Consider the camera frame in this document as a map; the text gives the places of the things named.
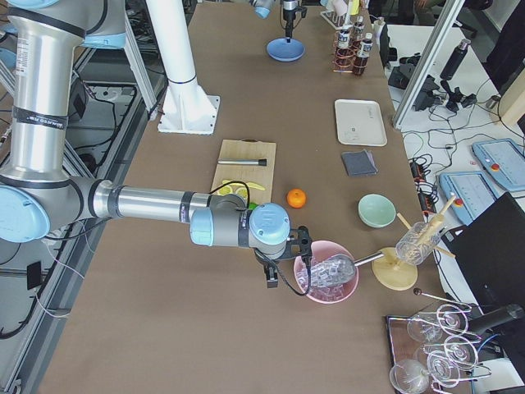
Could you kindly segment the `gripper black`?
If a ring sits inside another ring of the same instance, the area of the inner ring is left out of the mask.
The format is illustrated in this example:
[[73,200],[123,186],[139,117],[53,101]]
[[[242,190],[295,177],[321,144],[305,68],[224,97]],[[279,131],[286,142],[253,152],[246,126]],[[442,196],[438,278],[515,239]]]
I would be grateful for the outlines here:
[[302,18],[307,15],[307,8],[299,0],[282,0],[281,1],[282,19],[285,22],[285,38],[289,43],[293,38],[293,28],[296,14],[299,13]]
[[267,288],[277,288],[278,272],[276,269],[276,265],[273,263],[265,263],[263,265],[263,270],[266,276]]

